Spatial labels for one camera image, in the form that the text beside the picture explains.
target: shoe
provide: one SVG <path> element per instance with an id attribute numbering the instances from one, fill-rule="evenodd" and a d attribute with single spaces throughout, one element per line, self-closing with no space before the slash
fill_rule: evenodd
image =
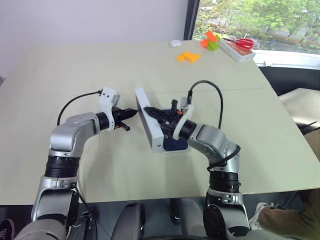
<path id="1" fill-rule="evenodd" d="M 15 224 L 11 219 L 5 219 L 0 223 L 0 240 L 13 240 L 15 236 Z"/>
<path id="2" fill-rule="evenodd" d="M 255 213 L 254 213 L 253 217 L 249 220 L 249 224 L 250 224 L 250 227 L 252 230 L 263 230 L 263 228 L 261 227 L 261 225 L 258 221 L 258 217 L 259 217 L 259 214 L 262 211 L 262 209 L 264 209 L 265 207 L 272 207 L 272 206 L 265 203 L 265 202 L 259 202 L 256 205 Z"/>

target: person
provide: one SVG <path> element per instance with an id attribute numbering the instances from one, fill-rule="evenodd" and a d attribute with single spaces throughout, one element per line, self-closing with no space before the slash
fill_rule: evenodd
<path id="1" fill-rule="evenodd" d="M 320 161 L 320 129 L 304 137 Z M 251 228 L 302 240 L 320 240 L 320 189 L 304 190 L 302 196 L 306 193 L 304 211 L 283 210 L 265 202 L 258 203 L 254 216 L 249 220 Z"/>
<path id="2" fill-rule="evenodd" d="M 13 240 L 15 236 L 15 224 L 11 219 L 5 219 L 0 223 L 0 240 Z"/>

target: lego brick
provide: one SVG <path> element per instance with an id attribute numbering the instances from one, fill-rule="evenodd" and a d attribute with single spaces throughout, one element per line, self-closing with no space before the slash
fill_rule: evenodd
<path id="1" fill-rule="evenodd" d="M 187 59 L 192 59 L 192 53 L 189 51 L 185 51 L 184 53 L 182 53 L 182 55 Z"/>
<path id="2" fill-rule="evenodd" d="M 216 50 L 216 49 L 218 49 L 218 48 L 219 48 L 219 45 L 218 45 L 217 42 L 210 42 L 210 41 L 208 41 L 207 49 L 208 49 L 209 51 L 214 51 L 214 50 Z"/>
<path id="3" fill-rule="evenodd" d="M 200 42 L 201 46 L 206 48 L 208 46 L 208 39 L 203 39 L 201 42 Z"/>
<path id="4" fill-rule="evenodd" d="M 195 53 L 195 54 L 192 54 L 191 57 L 189 57 L 187 60 L 190 62 L 190 63 L 194 63 L 195 61 L 198 60 L 198 58 L 200 57 L 199 54 Z"/>
<path id="5" fill-rule="evenodd" d="M 212 31 L 207 31 L 207 32 L 205 33 L 205 35 L 206 35 L 207 38 L 208 38 L 211 42 L 213 42 L 213 43 L 215 43 L 215 42 L 218 41 L 218 38 L 212 33 Z"/>
<path id="6" fill-rule="evenodd" d="M 177 56 L 175 59 L 176 59 L 177 61 L 179 61 L 179 62 L 182 62 L 182 61 L 184 61 L 186 58 L 185 58 L 185 56 L 183 56 L 183 55 L 181 54 L 181 55 Z"/>

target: white mouse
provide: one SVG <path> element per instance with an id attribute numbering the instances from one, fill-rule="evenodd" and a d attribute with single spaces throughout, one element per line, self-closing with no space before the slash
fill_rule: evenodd
<path id="1" fill-rule="evenodd" d="M 171 40 L 171 41 L 169 42 L 169 45 L 170 45 L 171 47 L 173 47 L 173 48 L 179 47 L 179 46 L 181 45 L 181 41 L 180 41 L 180 40 Z"/>

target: brown pants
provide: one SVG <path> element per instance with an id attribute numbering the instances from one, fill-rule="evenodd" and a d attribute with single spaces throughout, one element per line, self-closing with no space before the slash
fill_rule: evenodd
<path id="1" fill-rule="evenodd" d="M 320 160 L 320 129 L 308 133 L 305 139 Z M 263 229 L 278 235 L 320 240 L 320 189 L 309 191 L 303 212 L 265 207 L 258 221 Z"/>

